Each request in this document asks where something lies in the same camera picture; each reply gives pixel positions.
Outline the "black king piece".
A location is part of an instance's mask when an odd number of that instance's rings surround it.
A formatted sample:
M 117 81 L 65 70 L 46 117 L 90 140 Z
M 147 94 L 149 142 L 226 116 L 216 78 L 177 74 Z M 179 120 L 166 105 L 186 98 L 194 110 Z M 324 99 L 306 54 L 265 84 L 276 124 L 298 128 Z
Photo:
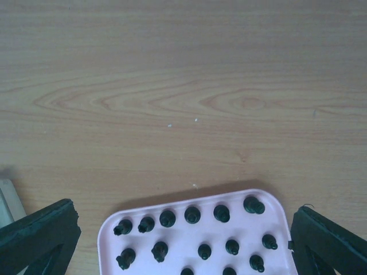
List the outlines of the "black king piece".
M 259 215 L 263 214 L 266 209 L 265 205 L 253 196 L 249 196 L 244 199 L 243 207 L 246 212 Z

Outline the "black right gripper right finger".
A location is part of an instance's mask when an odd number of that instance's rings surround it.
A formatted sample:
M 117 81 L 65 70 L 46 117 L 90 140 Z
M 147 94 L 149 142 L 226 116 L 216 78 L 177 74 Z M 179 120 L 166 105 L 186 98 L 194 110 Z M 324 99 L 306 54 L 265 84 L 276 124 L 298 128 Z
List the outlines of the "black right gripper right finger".
M 313 209 L 298 209 L 290 234 L 298 274 L 366 274 L 366 241 Z

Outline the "black rook piece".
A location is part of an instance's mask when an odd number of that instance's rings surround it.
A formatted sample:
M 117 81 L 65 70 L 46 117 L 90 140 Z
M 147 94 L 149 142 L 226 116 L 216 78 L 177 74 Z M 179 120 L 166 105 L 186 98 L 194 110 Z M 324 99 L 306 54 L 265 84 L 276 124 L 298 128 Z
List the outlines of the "black rook piece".
M 132 230 L 132 222 L 129 219 L 121 220 L 113 229 L 115 235 L 126 235 Z
M 153 230 L 155 221 L 152 217 L 143 217 L 138 225 L 140 233 L 147 233 Z

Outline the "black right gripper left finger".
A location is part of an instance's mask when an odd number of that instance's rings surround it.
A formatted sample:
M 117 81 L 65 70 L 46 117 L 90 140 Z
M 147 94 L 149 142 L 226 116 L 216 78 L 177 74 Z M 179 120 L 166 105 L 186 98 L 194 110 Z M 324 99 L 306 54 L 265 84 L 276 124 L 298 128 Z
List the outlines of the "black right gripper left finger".
M 1 274 L 65 274 L 81 235 L 65 198 L 1 228 Z

